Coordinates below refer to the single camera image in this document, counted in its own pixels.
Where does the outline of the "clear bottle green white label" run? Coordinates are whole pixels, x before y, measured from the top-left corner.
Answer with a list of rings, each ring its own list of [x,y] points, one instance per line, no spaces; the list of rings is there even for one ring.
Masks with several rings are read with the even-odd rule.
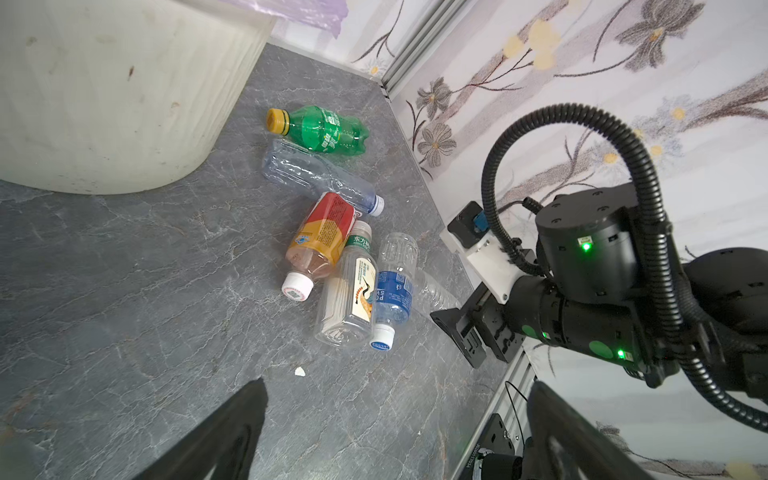
[[[345,348],[366,343],[372,330],[377,268],[371,254],[372,229],[356,220],[333,273],[325,279],[315,338]]]

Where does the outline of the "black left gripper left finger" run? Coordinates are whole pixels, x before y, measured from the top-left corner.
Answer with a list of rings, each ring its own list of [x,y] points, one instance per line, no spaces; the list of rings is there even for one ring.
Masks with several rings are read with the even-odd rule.
[[[268,393],[250,381],[219,406],[138,479],[247,479],[263,429]]]

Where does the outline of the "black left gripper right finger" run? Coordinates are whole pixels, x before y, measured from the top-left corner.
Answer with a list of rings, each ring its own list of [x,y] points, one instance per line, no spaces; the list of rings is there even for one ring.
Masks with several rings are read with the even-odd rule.
[[[648,479],[553,389],[533,384],[527,402],[532,436],[526,447],[528,479]]]

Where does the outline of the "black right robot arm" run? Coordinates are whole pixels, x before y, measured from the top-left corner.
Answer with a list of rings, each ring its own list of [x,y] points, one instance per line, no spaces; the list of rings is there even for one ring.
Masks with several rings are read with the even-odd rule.
[[[473,367],[488,354],[509,361],[532,338],[622,367],[656,388],[679,367],[651,299],[634,187],[623,184],[558,195],[542,205],[525,198],[539,232],[522,258],[541,269],[526,275],[501,248],[495,277],[462,305],[428,313]],[[689,322],[685,343],[704,358],[724,389],[767,397],[767,254],[736,247],[691,256],[677,267],[711,317]]]

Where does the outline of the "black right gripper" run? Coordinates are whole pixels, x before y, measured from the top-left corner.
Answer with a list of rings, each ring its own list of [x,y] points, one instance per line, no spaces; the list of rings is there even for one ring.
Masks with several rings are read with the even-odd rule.
[[[431,312],[430,318],[450,337],[473,369],[480,368],[487,358],[484,345],[498,360],[512,363],[523,337],[507,324],[504,305],[481,283],[467,306],[468,313],[465,308],[449,308]]]

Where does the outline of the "blue label bottle white cap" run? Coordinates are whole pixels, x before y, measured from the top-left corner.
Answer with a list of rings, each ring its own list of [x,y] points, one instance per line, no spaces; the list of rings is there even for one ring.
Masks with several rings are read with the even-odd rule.
[[[380,245],[370,346],[389,351],[397,330],[410,318],[419,249],[405,233],[392,232]]]

